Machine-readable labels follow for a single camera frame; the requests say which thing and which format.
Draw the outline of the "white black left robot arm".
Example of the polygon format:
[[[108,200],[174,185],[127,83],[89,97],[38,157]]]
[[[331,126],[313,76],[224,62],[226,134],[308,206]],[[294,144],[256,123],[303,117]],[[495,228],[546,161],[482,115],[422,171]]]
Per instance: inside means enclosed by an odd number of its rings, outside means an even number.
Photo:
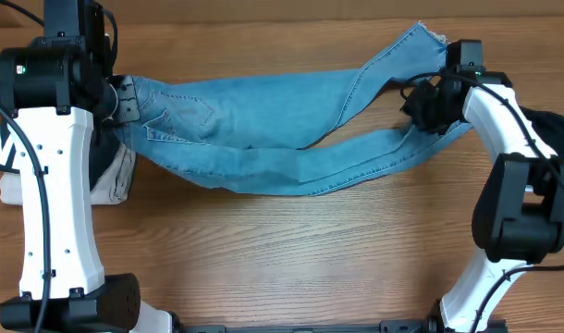
[[[0,53],[0,117],[16,154],[23,209],[19,294],[0,304],[15,332],[178,332],[141,299],[132,274],[107,275],[92,228],[95,122],[119,107],[112,14],[93,1],[47,0],[43,35]]]

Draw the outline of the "blue denim jeans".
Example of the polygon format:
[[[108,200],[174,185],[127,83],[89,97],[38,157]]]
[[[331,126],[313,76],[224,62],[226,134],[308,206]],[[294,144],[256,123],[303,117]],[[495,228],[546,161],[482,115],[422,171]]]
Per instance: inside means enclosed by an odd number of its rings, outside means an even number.
[[[134,77],[134,118],[116,128],[129,149],[204,188],[312,196],[398,173],[468,131],[407,124],[328,147],[325,135],[363,111],[392,80],[445,65],[445,39],[412,25],[360,68],[167,84]]]

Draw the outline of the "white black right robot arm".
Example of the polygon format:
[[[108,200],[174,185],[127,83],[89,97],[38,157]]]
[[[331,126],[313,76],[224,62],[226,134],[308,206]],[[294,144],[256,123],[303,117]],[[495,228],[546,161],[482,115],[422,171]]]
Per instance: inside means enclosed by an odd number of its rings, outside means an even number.
[[[408,80],[402,111],[428,133],[470,124],[488,149],[492,171],[472,214],[477,247],[454,287],[410,332],[504,332],[492,312],[516,280],[544,272],[541,263],[564,247],[564,159],[522,113],[506,74],[488,71],[479,40],[447,48],[436,73]]]

